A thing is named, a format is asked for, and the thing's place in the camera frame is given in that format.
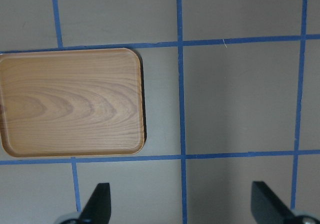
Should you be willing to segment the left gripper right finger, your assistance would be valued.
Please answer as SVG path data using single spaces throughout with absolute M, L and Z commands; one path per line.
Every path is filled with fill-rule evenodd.
M 295 219 L 292 211 L 263 181 L 251 184 L 250 210 L 257 224 L 289 224 Z

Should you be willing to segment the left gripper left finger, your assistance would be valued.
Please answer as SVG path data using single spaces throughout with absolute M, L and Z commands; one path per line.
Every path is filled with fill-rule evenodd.
M 79 216 L 80 224 L 108 224 L 111 219 L 109 183 L 99 183 Z

